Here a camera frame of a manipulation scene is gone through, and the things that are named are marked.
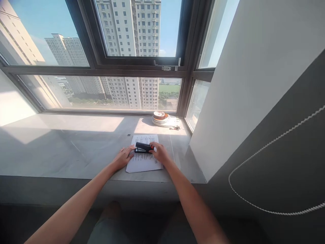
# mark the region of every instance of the window latch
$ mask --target window latch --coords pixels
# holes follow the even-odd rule
[[[180,66],[180,58],[178,58],[178,65],[163,66],[161,69],[164,71],[171,71],[172,67],[175,67],[175,71],[177,71],[179,66]]]

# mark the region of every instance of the glass pane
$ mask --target glass pane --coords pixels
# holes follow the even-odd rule
[[[21,75],[46,109],[176,111],[182,79]]]
[[[203,103],[208,93],[209,87],[210,87],[209,82],[201,81],[201,80],[195,81],[189,111],[186,116],[193,130],[195,129],[196,122],[199,119],[203,107]]]
[[[109,56],[175,57],[182,0],[96,0]]]
[[[216,0],[205,38],[199,68],[216,67],[239,0]]]
[[[65,0],[2,0],[0,21],[8,64],[89,66]]]

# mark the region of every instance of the white wall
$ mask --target white wall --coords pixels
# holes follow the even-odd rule
[[[324,23],[321,0],[239,2],[190,142],[207,181],[325,48]]]
[[[0,126],[37,114],[35,108],[0,70]]]

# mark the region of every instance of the window sill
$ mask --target window sill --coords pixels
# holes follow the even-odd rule
[[[190,182],[205,184],[189,132],[182,121],[179,126],[179,131],[154,126],[150,116],[34,115],[1,127],[0,175],[92,179],[133,135],[158,134]],[[123,168],[110,180],[171,182],[166,169],[129,174]]]

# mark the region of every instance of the hand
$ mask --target hand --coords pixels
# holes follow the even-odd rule
[[[133,158],[134,154],[129,155],[129,153],[134,150],[134,144],[127,148],[122,148],[120,152],[116,155],[114,160],[111,162],[111,165],[114,166],[115,171],[123,168],[128,164],[131,158]]]
[[[164,166],[166,166],[166,164],[174,163],[174,161],[170,158],[164,145],[159,144],[157,142],[150,142],[150,145],[153,145],[156,148],[156,151],[150,150],[149,152],[152,153],[155,158]]]

